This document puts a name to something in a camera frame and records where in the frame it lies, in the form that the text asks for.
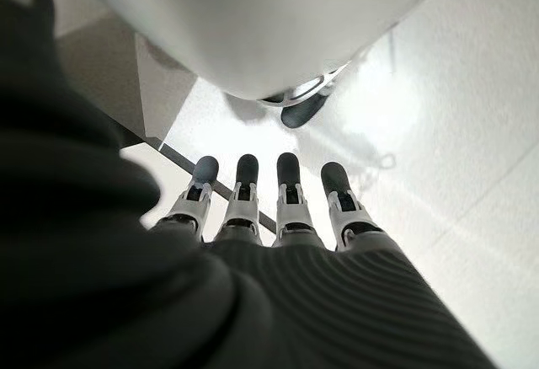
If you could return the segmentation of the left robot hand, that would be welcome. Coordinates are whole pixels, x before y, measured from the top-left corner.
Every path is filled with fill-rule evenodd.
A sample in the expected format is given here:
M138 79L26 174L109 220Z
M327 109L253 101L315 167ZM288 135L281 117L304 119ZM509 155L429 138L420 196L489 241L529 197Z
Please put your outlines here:
M1 0L4 368L490 368L356 200L321 171L335 250L295 214L273 247L252 217L201 236L217 162L152 228L154 178L66 79L53 0Z

